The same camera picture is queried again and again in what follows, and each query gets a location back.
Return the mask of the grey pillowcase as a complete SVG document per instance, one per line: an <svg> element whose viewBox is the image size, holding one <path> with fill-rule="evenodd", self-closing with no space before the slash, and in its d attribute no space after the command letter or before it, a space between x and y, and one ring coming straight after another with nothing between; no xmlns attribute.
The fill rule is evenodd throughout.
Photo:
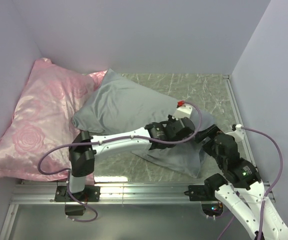
<svg viewBox="0 0 288 240"><path fill-rule="evenodd" d="M109 69L99 86L78 110L73 125L97 135L114 135L161 122L176 110L178 100L139 85ZM134 151L153 164L198 177L206 153L194 141L173 148Z"/></svg>

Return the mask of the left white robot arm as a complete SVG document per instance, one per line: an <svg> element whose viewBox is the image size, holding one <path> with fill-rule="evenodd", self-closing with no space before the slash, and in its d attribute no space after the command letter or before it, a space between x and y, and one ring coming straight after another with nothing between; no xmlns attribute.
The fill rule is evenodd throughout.
<svg viewBox="0 0 288 240"><path fill-rule="evenodd" d="M191 140L197 134L194 123L187 117L152 122L144 127L113 135L94 135L82 131L69 146L71 170L67 196L79 201L84 196L86 176L94 172L95 161L113 154L172 148Z"/></svg>

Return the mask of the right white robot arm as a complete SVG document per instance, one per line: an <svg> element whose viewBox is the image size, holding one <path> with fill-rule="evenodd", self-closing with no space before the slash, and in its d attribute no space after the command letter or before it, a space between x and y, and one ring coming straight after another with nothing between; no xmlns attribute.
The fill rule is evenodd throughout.
<svg viewBox="0 0 288 240"><path fill-rule="evenodd" d="M265 188L257 168L240 156L238 142L249 128L241 124L224 133L212 125L196 134L197 143L213 157L221 170L204 182L204 194L219 200L243 225L252 240L288 240L288 226L278 214L268 194L279 178Z"/></svg>

